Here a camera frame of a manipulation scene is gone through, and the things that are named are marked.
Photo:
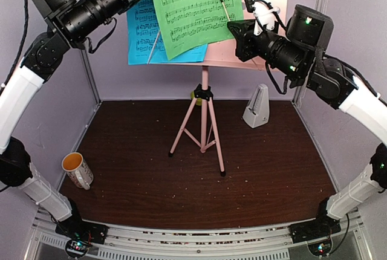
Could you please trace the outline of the green sheet music paper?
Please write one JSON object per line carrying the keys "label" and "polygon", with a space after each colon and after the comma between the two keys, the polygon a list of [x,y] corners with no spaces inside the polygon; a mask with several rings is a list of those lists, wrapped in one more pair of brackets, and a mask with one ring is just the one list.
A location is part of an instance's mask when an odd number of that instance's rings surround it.
{"label": "green sheet music paper", "polygon": [[242,20],[241,0],[153,0],[169,60],[205,44],[232,38],[228,21]]}

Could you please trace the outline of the blue sheet music paper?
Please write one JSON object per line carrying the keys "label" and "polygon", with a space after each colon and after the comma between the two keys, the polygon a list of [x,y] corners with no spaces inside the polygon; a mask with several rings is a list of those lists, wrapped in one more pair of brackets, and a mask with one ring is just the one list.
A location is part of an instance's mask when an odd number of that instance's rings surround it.
{"label": "blue sheet music paper", "polygon": [[169,60],[160,33],[153,0],[141,0],[126,12],[128,64],[196,63],[205,58],[207,45],[195,47]]}

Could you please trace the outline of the pink music stand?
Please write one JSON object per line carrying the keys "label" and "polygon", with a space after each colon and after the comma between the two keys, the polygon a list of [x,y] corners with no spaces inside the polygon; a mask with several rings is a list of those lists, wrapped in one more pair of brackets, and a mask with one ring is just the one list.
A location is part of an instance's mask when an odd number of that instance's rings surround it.
{"label": "pink music stand", "polygon": [[[286,8],[288,0],[266,0],[274,2],[275,6],[278,6],[281,13],[279,17],[285,19]],[[223,155],[221,151],[220,137],[218,134],[218,127],[216,122],[215,108],[213,105],[213,97],[203,96],[212,94],[211,87],[209,86],[209,67],[224,67],[224,68],[236,68],[241,70],[257,70],[262,71],[264,69],[264,61],[260,58],[251,59],[247,62],[241,62],[235,56],[236,40],[231,39],[222,42],[215,42],[208,46],[206,55],[203,62],[197,62],[197,65],[202,67],[201,83],[194,89],[195,98],[191,100],[186,115],[182,121],[182,124],[178,130],[177,136],[169,151],[169,156],[172,157],[175,149],[180,141],[182,134],[187,136],[200,147],[200,151],[205,153],[211,146],[216,146],[218,155],[218,161],[220,166],[220,174],[222,177],[226,176],[226,170],[224,167]],[[201,105],[201,138],[197,140],[193,134],[186,128],[189,118],[194,110],[194,105],[197,99],[202,99]]]}

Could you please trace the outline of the white metronome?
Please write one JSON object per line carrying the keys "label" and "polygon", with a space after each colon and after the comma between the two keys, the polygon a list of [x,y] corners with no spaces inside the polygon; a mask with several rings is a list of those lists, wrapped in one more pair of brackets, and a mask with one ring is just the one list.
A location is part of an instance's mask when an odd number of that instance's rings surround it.
{"label": "white metronome", "polygon": [[251,128],[257,128],[268,123],[270,117],[268,87],[259,84],[253,92],[242,116]]}

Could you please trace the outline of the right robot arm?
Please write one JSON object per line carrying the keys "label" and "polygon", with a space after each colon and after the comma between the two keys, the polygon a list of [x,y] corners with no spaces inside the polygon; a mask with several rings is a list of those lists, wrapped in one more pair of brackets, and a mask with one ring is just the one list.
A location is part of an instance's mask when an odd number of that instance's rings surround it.
{"label": "right robot arm", "polygon": [[260,57],[266,70],[276,68],[284,73],[284,86],[278,92],[306,85],[318,98],[356,119],[381,141],[363,172],[320,203],[310,232],[324,236],[333,222],[386,190],[386,102],[359,71],[325,53],[333,20],[312,8],[295,6],[293,16],[283,26],[285,36],[277,34],[274,25],[261,22],[259,16],[230,21],[227,28],[236,40],[235,55],[240,61]]}

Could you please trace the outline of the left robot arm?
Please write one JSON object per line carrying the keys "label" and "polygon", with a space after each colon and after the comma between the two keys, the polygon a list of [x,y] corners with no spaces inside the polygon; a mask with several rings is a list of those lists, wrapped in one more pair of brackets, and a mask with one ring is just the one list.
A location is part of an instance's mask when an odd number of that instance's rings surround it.
{"label": "left robot arm", "polygon": [[56,71],[71,48],[82,49],[100,25],[114,21],[140,0],[32,0],[48,29],[30,45],[1,88],[1,183],[18,187],[53,218],[63,222],[73,238],[87,226],[76,205],[53,189],[32,164],[22,142],[12,136],[34,95]]}

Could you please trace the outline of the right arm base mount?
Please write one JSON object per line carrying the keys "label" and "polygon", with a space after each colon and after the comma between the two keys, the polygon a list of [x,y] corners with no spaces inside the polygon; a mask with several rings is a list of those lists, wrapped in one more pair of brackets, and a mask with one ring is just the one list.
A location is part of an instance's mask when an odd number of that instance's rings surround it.
{"label": "right arm base mount", "polygon": [[315,219],[289,226],[294,244],[306,242],[308,251],[316,257],[322,258],[333,252],[332,235],[341,231],[340,221],[319,216]]}

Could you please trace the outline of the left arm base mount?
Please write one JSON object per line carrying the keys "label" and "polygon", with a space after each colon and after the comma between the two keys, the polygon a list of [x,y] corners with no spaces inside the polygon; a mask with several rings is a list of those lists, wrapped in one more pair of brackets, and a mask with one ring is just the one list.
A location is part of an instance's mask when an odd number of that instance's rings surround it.
{"label": "left arm base mount", "polygon": [[73,259],[84,257],[93,244],[104,244],[108,226],[84,221],[79,216],[71,216],[64,221],[58,221],[50,215],[55,223],[55,232],[66,236],[65,253]]}

